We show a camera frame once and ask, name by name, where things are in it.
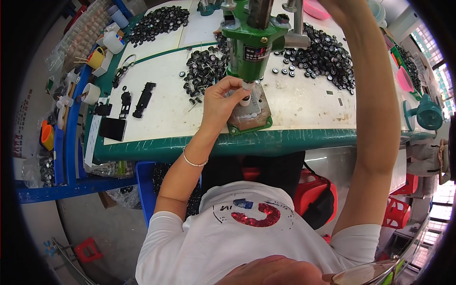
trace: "eyeglasses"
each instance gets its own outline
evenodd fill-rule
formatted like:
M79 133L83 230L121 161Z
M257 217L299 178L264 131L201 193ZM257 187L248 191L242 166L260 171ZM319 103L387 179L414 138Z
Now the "eyeglasses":
M399 256L393 255L388 260L375 261L346 269L331 278L331 285L374 284L386 277L391 271L393 272L391 282L393 282L399 261Z

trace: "teal fan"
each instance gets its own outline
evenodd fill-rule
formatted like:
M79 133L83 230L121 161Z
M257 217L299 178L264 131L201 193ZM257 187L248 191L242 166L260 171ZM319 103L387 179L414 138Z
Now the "teal fan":
M417 108L412 109L410 103L403 102L405 120L409 130L415 129L415 116L418 124L426 130L438 130L443 124L442 110L432 102L428 94L424 94Z

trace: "white plastic bottle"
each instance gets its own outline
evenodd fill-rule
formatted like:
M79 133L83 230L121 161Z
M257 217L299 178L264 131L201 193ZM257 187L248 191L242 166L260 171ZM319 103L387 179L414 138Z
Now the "white plastic bottle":
M125 42L115 31L109 31L103 36L103 44L113 53L118 54L124 49Z

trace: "label sticker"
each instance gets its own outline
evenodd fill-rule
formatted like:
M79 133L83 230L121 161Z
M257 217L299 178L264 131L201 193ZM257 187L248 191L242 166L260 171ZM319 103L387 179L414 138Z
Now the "label sticker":
M249 47L244 45L244 60L247 62L262 62L271 53L272 45L267 47Z

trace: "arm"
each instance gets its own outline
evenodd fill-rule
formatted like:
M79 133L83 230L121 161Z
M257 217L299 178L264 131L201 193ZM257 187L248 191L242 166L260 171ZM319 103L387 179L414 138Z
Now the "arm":
M389 54L365 0L320 0L344 31L356 78L358 154L337 232L381 225L400 144L399 105Z
M236 92L228 98L225 93ZM215 140L239 101L251 90L242 89L239 78L227 76L209 87L204 95L204 111L199 131L185 148L185 157L193 164L204 163L211 153ZM203 167L192 166L181 155L163 179L155 204L154 214L160 211L175 213L185 220L188 198L195 188Z

